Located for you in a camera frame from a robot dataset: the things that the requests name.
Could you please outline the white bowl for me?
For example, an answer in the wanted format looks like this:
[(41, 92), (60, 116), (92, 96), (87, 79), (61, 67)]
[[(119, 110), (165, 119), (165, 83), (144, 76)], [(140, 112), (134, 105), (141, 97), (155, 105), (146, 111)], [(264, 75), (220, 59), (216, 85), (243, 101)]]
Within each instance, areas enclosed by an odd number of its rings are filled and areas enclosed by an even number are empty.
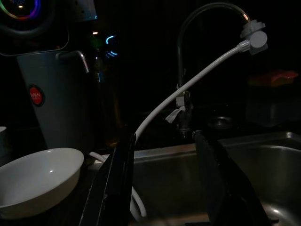
[(77, 185), (83, 162), (77, 149), (54, 148), (1, 166), (0, 218), (28, 218), (59, 204)]

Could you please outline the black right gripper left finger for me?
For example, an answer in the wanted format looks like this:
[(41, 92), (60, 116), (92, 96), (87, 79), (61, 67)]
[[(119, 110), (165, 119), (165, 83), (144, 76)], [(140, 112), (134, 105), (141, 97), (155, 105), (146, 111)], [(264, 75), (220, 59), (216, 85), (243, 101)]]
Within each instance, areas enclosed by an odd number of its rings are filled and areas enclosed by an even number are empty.
[(127, 226), (133, 183), (135, 134), (127, 133), (100, 167), (79, 226)]

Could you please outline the stainless steel sink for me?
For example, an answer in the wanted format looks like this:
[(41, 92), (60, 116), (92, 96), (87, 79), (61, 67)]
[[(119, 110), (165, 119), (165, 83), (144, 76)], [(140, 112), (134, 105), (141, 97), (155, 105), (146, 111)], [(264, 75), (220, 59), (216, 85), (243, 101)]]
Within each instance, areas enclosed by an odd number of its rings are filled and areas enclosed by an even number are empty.
[[(222, 139), (274, 226), (301, 226), (301, 135), (274, 132)], [(133, 185), (147, 216), (139, 226), (186, 226), (209, 219), (194, 144), (135, 152)]]

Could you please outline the grey jug with red logo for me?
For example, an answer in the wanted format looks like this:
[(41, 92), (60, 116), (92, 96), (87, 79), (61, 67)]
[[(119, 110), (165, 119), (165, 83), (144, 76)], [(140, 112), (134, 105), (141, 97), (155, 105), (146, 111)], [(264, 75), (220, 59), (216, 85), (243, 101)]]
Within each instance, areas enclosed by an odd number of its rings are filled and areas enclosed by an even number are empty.
[(84, 54), (78, 50), (32, 53), (18, 56), (17, 62), (47, 148), (91, 152), (95, 134)]

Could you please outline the round metal counter cap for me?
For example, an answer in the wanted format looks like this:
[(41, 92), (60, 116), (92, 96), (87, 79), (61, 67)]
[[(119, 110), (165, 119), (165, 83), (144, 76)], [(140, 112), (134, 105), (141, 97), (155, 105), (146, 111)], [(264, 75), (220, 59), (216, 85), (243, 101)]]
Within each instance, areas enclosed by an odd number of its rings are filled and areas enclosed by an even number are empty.
[(214, 116), (207, 120), (207, 126), (212, 129), (230, 129), (233, 127), (233, 119), (229, 116)]

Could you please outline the metal gooseneck faucet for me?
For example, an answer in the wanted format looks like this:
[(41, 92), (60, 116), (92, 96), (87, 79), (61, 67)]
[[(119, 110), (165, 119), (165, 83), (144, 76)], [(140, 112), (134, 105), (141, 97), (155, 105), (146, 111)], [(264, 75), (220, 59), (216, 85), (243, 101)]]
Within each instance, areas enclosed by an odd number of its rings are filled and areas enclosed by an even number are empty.
[[(239, 6), (226, 2), (214, 2), (205, 4), (196, 10), (194, 10), (183, 22), (180, 27), (180, 31), (177, 36), (177, 68), (178, 68), (178, 84), (177, 87), (180, 88), (184, 85), (185, 79), (185, 69), (183, 64), (183, 39), (185, 32), (189, 25), (193, 22), (194, 19), (197, 18), (200, 14), (204, 13), (207, 10), (216, 9), (216, 8), (224, 8), (231, 10), (237, 13), (244, 23), (248, 23), (250, 21), (250, 16)], [(192, 109), (193, 104), (191, 102), (190, 92), (184, 91), (176, 98), (176, 106), (175, 110), (175, 118), (177, 121), (177, 129), (180, 134), (180, 138), (182, 140), (190, 139), (192, 135)]]

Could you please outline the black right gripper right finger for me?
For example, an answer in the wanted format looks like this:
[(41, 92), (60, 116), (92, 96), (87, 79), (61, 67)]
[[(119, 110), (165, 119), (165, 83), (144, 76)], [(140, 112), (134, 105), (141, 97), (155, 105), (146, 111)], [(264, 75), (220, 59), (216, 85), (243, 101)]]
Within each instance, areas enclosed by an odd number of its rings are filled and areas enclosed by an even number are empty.
[(220, 142), (194, 133), (201, 185), (211, 226), (270, 226), (250, 180)]

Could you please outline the glass oil bottle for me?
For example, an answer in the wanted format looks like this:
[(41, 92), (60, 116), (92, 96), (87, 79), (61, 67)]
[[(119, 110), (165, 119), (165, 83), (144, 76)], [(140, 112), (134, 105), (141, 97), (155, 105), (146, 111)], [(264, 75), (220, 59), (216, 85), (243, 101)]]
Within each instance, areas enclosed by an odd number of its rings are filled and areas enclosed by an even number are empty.
[(120, 140), (123, 128), (116, 84), (100, 53), (96, 53), (94, 60), (95, 77), (103, 116), (104, 140), (107, 146), (115, 147)]

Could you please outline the clear plastic sponge box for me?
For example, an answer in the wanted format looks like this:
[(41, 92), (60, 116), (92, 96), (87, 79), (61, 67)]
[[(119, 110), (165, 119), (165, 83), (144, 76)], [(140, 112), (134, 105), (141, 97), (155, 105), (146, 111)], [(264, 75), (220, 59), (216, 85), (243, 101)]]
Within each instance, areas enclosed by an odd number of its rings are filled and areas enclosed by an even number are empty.
[(301, 88), (293, 84), (279, 87), (249, 87), (246, 119), (266, 128), (301, 121)]

